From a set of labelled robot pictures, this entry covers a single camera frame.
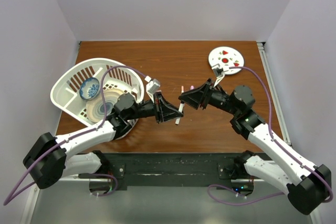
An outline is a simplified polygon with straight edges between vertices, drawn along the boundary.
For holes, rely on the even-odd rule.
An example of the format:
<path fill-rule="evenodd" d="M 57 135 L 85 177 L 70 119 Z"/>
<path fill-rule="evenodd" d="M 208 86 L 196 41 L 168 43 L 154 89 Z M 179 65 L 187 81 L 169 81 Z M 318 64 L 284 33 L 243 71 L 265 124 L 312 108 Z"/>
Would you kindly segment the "white marker with black end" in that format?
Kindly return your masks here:
<path fill-rule="evenodd" d="M 184 102 L 181 102 L 179 105 L 179 116 L 175 120 L 175 125 L 179 125 L 181 118 L 183 117 Z"/>

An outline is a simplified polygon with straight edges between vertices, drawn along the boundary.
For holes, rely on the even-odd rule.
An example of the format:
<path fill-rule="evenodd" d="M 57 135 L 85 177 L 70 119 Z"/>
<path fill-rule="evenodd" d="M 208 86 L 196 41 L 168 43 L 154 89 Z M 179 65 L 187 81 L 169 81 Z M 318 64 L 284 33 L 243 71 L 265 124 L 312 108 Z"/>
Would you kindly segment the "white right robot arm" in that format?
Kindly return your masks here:
<path fill-rule="evenodd" d="M 248 86 L 237 86 L 231 94 L 214 87 L 211 79 L 202 86 L 183 92 L 179 100 L 194 109 L 207 105 L 233 115 L 230 123 L 237 134 L 258 146 L 273 164 L 245 151 L 234 165 L 239 178 L 260 178 L 287 196 L 302 214 L 309 215 L 320 204 L 333 200 L 331 171 L 298 154 L 271 129 L 254 110 L 255 99 Z"/>

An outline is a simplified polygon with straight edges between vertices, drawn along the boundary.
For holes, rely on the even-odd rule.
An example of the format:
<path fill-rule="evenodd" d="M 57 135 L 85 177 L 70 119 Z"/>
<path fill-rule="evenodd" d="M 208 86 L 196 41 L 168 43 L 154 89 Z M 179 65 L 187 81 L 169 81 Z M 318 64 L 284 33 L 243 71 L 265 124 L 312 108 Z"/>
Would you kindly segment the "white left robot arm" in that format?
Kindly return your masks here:
<path fill-rule="evenodd" d="M 140 103 L 126 93 L 118 97 L 111 113 L 94 125 L 64 135 L 42 134 L 23 159 L 23 164 L 39 189 L 48 188 L 62 177 L 74 174 L 103 178 L 109 171 L 107 159 L 100 152 L 83 154 L 83 151 L 123 138 L 133 128 L 132 120 L 150 116 L 162 123 L 183 117 L 183 112 L 166 101 L 159 91 L 153 99 Z"/>

